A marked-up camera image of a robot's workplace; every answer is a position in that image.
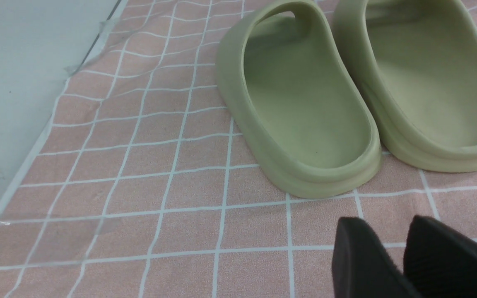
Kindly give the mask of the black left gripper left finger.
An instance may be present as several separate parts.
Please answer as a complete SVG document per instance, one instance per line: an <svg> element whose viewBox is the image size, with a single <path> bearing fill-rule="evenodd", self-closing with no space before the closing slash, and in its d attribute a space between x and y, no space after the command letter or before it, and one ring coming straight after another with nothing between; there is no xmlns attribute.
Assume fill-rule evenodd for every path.
<svg viewBox="0 0 477 298"><path fill-rule="evenodd" d="M338 219L331 268L335 298L422 297L358 217Z"/></svg>

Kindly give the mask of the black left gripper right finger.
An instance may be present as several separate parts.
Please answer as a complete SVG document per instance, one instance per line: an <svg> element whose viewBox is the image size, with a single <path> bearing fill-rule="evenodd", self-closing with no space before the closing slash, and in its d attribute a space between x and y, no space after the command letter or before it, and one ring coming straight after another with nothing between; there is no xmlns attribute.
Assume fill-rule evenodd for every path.
<svg viewBox="0 0 477 298"><path fill-rule="evenodd" d="M477 298L477 242L429 216L409 227L403 273L426 298Z"/></svg>

